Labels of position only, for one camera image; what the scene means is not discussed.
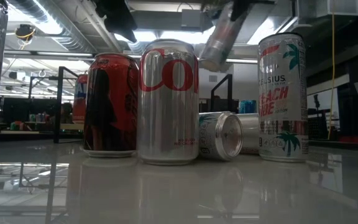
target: coke logo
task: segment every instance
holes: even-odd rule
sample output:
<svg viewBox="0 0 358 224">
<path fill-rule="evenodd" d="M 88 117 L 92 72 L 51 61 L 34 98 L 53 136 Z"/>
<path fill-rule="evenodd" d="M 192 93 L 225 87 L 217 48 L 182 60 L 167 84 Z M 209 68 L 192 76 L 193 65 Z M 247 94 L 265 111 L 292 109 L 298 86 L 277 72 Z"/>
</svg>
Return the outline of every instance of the coke logo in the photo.
<svg viewBox="0 0 358 224">
<path fill-rule="evenodd" d="M 164 49 L 153 49 L 151 51 L 159 52 L 163 58 L 165 56 Z M 162 80 L 160 81 L 160 83 L 158 83 L 154 86 L 147 86 L 143 80 L 143 75 L 144 75 L 143 74 L 144 73 L 143 64 L 144 64 L 144 60 L 145 60 L 144 57 L 149 52 L 146 52 L 145 54 L 143 54 L 142 59 L 140 61 L 139 87 L 142 91 L 154 91 L 164 85 L 166 87 L 168 87 L 169 89 L 175 90 L 175 91 L 187 91 L 188 89 L 191 88 L 191 86 L 193 85 L 193 69 L 191 68 L 189 63 L 187 63 L 186 61 L 181 60 L 181 59 L 175 59 L 175 60 L 171 60 L 171 61 L 167 62 L 162 68 Z M 198 93 L 198 61 L 195 56 L 194 56 L 194 60 L 195 60 L 194 92 Z M 176 63 L 181 63 L 183 65 L 183 68 L 185 69 L 185 81 L 183 82 L 183 85 L 181 87 L 176 87 L 173 83 L 173 78 L 174 78 L 173 77 L 173 66 Z"/>
</svg>

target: glossy table surface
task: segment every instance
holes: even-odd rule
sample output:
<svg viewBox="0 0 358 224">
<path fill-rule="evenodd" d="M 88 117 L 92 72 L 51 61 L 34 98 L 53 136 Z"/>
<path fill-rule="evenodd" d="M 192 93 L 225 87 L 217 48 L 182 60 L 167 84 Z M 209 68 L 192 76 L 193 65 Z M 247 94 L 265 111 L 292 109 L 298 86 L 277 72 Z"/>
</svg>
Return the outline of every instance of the glossy table surface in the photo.
<svg viewBox="0 0 358 224">
<path fill-rule="evenodd" d="M 357 151 L 160 167 L 51 143 L 0 143 L 0 224 L 358 223 Z"/>
</svg>

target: yellow cable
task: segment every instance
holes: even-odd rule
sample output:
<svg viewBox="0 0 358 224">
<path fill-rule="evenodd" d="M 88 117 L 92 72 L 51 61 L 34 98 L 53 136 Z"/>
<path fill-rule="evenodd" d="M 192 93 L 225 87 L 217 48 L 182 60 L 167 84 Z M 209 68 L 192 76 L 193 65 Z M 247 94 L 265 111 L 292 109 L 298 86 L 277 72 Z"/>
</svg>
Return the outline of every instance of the yellow cable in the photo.
<svg viewBox="0 0 358 224">
<path fill-rule="evenodd" d="M 335 86 L 335 0 L 333 0 L 333 85 L 331 87 L 331 109 L 329 110 L 329 131 L 328 137 L 331 136 L 331 124 L 333 121 L 333 100 L 334 100 L 334 86 Z"/>
<path fill-rule="evenodd" d="M 33 35 L 35 33 L 35 29 L 31 32 L 31 34 L 27 34 L 27 35 L 24 35 L 24 36 L 19 36 L 19 35 L 16 35 L 16 32 L 15 32 L 15 35 L 17 38 L 26 38 L 26 37 L 30 37 L 31 35 Z"/>
</svg>

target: red can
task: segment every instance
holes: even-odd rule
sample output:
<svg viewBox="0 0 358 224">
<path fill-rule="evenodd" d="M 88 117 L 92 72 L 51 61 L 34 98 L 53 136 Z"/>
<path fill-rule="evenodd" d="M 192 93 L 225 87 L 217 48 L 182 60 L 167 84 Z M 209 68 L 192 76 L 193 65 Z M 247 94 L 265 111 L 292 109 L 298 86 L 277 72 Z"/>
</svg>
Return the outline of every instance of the red can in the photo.
<svg viewBox="0 0 358 224">
<path fill-rule="evenodd" d="M 79 75 L 75 82 L 74 104 L 73 104 L 73 122 L 83 124 L 85 120 L 86 107 L 86 89 L 88 83 L 87 75 Z"/>
<path fill-rule="evenodd" d="M 136 61 L 99 54 L 89 68 L 84 150 L 90 156 L 129 156 L 136 149 Z"/>
</svg>

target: palm tree graphic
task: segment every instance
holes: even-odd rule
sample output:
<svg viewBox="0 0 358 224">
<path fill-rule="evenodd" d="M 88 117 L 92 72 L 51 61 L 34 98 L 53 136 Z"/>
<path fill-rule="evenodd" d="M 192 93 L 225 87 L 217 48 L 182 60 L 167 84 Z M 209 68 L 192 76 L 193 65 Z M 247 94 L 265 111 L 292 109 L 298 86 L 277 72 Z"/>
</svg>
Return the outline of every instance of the palm tree graphic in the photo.
<svg viewBox="0 0 358 224">
<path fill-rule="evenodd" d="M 284 132 L 278 134 L 278 136 L 276 138 L 282 139 L 285 142 L 283 151 L 285 151 L 285 146 L 288 146 L 287 157 L 291 156 L 291 143 L 294 146 L 294 148 L 293 148 L 294 151 L 296 150 L 296 146 L 301 147 L 299 139 L 296 137 L 296 133 L 291 134 L 288 131 L 284 131 Z"/>
<path fill-rule="evenodd" d="M 200 122 L 200 125 L 204 122 L 204 121 L 212 121 L 212 120 L 216 120 L 216 118 L 214 118 L 213 115 L 210 114 L 206 114 L 206 115 L 202 115 L 200 116 L 200 119 L 198 120 Z"/>
<path fill-rule="evenodd" d="M 283 58 L 293 57 L 290 62 L 290 70 L 299 65 L 299 50 L 294 44 L 287 44 L 292 50 L 285 52 Z"/>
</svg>

